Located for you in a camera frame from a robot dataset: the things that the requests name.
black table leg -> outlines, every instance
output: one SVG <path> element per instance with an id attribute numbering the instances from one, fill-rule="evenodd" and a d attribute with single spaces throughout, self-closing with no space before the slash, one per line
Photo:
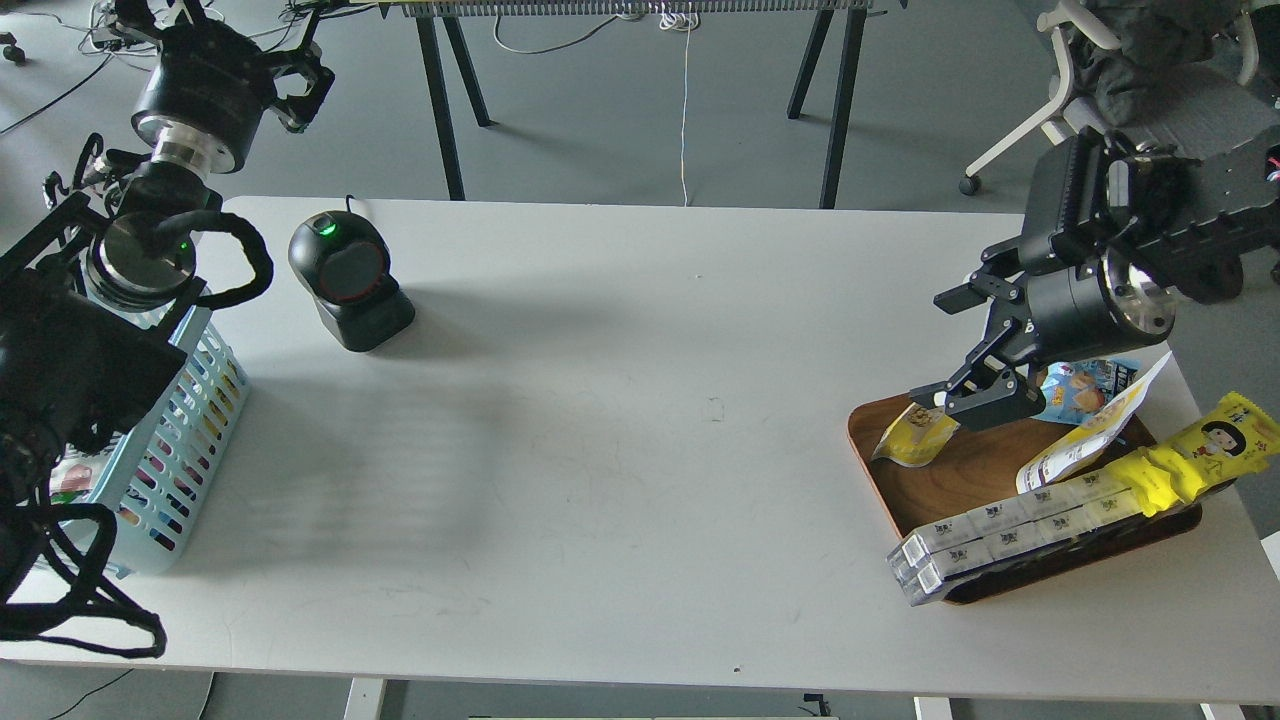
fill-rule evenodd
<path id="1" fill-rule="evenodd" d="M 836 206 L 836 188 L 840 186 L 840 165 L 845 160 L 845 136 L 849 133 L 849 106 L 854 100 L 854 81 L 858 78 L 858 58 L 863 51 L 863 29 L 867 9 L 849 9 L 845 26 L 845 46 L 840 51 L 840 78 L 836 81 L 836 109 L 831 117 L 831 141 L 827 143 L 827 167 L 822 173 L 822 200 L 818 208 Z"/>
<path id="2" fill-rule="evenodd" d="M 493 124 L 489 119 L 489 110 L 484 106 L 484 96 L 480 95 L 480 82 L 476 79 L 475 65 L 471 64 L 471 53 L 467 50 L 467 40 L 462 36 L 462 26 L 458 18 L 443 18 L 444 32 L 449 33 L 449 45 L 453 46 L 453 58 L 458 61 L 458 72 L 462 73 L 462 85 L 467 88 L 467 97 L 471 99 L 471 110 L 476 114 L 476 124 L 486 128 Z"/>
<path id="3" fill-rule="evenodd" d="M 804 60 L 800 63 L 800 74 L 796 76 L 795 88 L 791 90 L 791 102 L 787 105 L 787 117 L 792 120 L 800 117 L 800 108 L 804 106 L 804 97 L 809 92 L 809 81 L 813 79 L 813 69 L 818 65 L 818 54 L 827 40 L 827 28 L 831 27 L 831 15 L 835 10 L 818 10 L 813 19 L 813 29 L 809 31 L 809 45 L 804 49 Z"/>
<path id="4" fill-rule="evenodd" d="M 431 114 L 435 115 L 435 133 L 440 138 L 440 160 L 444 161 L 444 183 L 449 188 L 449 200 L 466 200 L 466 192 L 462 190 L 462 169 L 458 167 L 458 145 L 453 137 L 453 118 L 449 117 L 449 95 L 444 91 L 444 73 L 440 72 L 440 45 L 435 40 L 434 23 L 433 18 L 417 18 L 417 42 L 422 47 L 422 68 L 426 70 L 426 90 L 431 96 Z"/>

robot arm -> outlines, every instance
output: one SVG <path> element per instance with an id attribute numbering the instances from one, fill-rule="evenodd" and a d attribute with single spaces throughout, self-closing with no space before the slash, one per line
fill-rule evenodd
<path id="1" fill-rule="evenodd" d="M 1240 255 L 1280 240 L 1277 170 L 1280 126 L 1203 161 L 1092 131 L 1059 145 L 1036 167 L 1023 232 L 933 299 L 952 315 L 989 301 L 982 342 L 911 400 L 975 430 L 1034 415 L 1044 397 L 1028 377 L 1164 341 L 1172 290 L 1235 297 Z"/>
<path id="2" fill-rule="evenodd" d="M 146 0 L 116 0 L 106 33 L 95 37 L 100 46 L 159 50 L 132 117 L 151 152 L 105 150 L 91 136 L 72 188 L 51 176 L 50 214 L 0 256 L 0 641 L 41 639 L 123 657 L 164 652 L 160 619 L 102 577 L 114 509 L 51 503 L 50 471 L 68 445 L 102 450 L 164 396 L 186 363 L 169 337 L 188 310 L 229 307 L 266 291 L 273 265 L 262 237 L 223 213 L 221 196 L 205 179 L 243 167 L 268 110 L 289 132 L 303 131 L 333 85 L 312 42 L 320 5 L 301 45 L 275 53 L 209 19 L 198 1 L 170 5 L 174 22 L 161 27 Z M 288 74 L 302 76 L 307 88 L 278 97 L 275 79 Z M 86 188 L 104 195 L 105 213 L 90 208 Z M 198 232 L 237 238 L 253 278 L 204 293 L 192 240 Z M 122 311 L 168 307 L 154 327 L 138 328 L 91 302 L 87 290 Z M 63 533 L 60 523 L 72 519 L 97 527 L 87 550 Z M 10 602 L 38 557 L 68 583 L 67 594 L 55 603 Z M 49 634 L 76 616 L 120 620 L 152 642 L 109 648 Z"/>

yellow snack bag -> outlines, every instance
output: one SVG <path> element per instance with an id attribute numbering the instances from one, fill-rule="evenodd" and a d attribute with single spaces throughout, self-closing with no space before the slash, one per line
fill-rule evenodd
<path id="1" fill-rule="evenodd" d="M 1238 392 L 1174 437 L 1102 470 L 1133 489 L 1143 515 L 1194 502 L 1213 486 L 1257 473 L 1280 452 L 1280 425 Z"/>
<path id="2" fill-rule="evenodd" d="M 928 410 L 913 402 L 881 436 L 872 460 L 887 457 L 904 468 L 928 465 L 959 428 L 942 407 Z"/>
<path id="3" fill-rule="evenodd" d="M 1174 491 L 1192 502 L 1208 488 L 1258 473 L 1280 452 L 1280 425 L 1238 392 L 1212 413 L 1149 448 L 1147 459 L 1174 475 Z"/>
<path id="4" fill-rule="evenodd" d="M 1172 474 L 1149 462 L 1142 448 L 1107 462 L 1102 471 L 1129 486 L 1147 518 L 1181 502 L 1172 488 Z"/>

desk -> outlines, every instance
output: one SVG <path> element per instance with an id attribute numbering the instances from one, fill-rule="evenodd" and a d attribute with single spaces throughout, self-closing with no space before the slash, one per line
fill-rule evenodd
<path id="1" fill-rule="evenodd" d="M 901 4 L 902 9 L 906 9 L 906 0 L 901 0 Z M 800 61 L 800 72 L 796 74 L 796 82 L 791 90 L 791 100 L 787 102 L 787 118 L 795 120 L 800 117 L 805 96 L 809 94 L 809 83 L 813 81 L 818 55 L 822 53 L 822 46 L 827 40 L 831 18 L 837 8 L 844 8 L 846 10 L 845 41 L 840 53 L 836 102 L 832 109 L 831 133 L 827 141 L 827 161 L 823 165 L 822 192 L 818 200 L 818 206 L 822 209 L 829 210 L 836 206 L 840 169 L 845 161 L 845 136 L 849 135 L 850 105 L 854 100 L 854 85 L 858 78 L 858 60 L 863 51 L 863 32 L 872 0 L 723 0 L 719 3 L 654 3 L 650 0 L 585 0 L 579 3 L 516 0 L 513 3 L 502 3 L 499 0 L 471 0 L 451 4 L 419 0 L 402 3 L 402 5 L 404 14 L 416 18 L 417 23 L 419 46 L 422 51 L 422 69 L 426 73 L 426 87 L 431 97 L 431 115 L 435 119 L 436 138 L 440 142 L 440 160 L 444 164 L 444 182 L 449 190 L 449 200 L 466 200 L 466 191 L 462 187 L 462 169 L 458 165 L 458 150 L 453 135 L 449 95 L 445 92 L 444 74 L 440 69 L 440 47 L 435 37 L 434 24 L 436 17 L 443 20 L 444 29 L 448 33 L 449 46 L 453 49 L 453 58 L 457 60 L 458 74 L 462 77 L 462 85 L 467 91 L 467 99 L 471 102 L 471 111 L 475 114 L 476 124 L 489 127 L 493 124 L 493 119 L 489 117 L 484 95 L 480 92 L 480 81 L 476 79 L 476 72 L 471 64 L 471 53 L 467 50 L 462 27 L 458 24 L 458 15 L 613 15 L 628 13 L 704 13 L 708 10 L 815 10 L 813 29 L 809 32 L 804 59 Z M 388 9 L 387 5 L 381 9 L 384 18 Z M 495 40 L 498 36 L 497 27 L 494 26 Z"/>
<path id="2" fill-rule="evenodd" d="M 123 582 L 165 620 L 159 665 L 1280 701 L 1280 585 L 1234 491 L 973 606 L 908 607 L 888 573 L 845 419 L 954 369 L 982 314 L 929 299 L 1018 217 L 356 202 L 419 311 L 356 355 L 283 263 L 340 205 L 229 204 L 280 265 L 215 315 L 255 389 L 187 553 Z M 1171 369 L 1157 436 L 1196 415 Z"/>

blue plastic basket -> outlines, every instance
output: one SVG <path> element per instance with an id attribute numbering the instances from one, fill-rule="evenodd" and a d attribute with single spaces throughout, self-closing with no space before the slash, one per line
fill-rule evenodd
<path id="1" fill-rule="evenodd" d="M 161 314 L 119 315 L 150 327 Z M 170 342 L 187 352 L 186 368 L 119 439 L 101 479 L 79 500 L 116 510 L 109 570 L 119 578 L 163 573 L 186 550 L 248 397 L 248 378 L 209 318 L 207 309 L 195 307 L 178 325 Z M 83 550 L 93 525 L 74 520 L 63 530 Z"/>

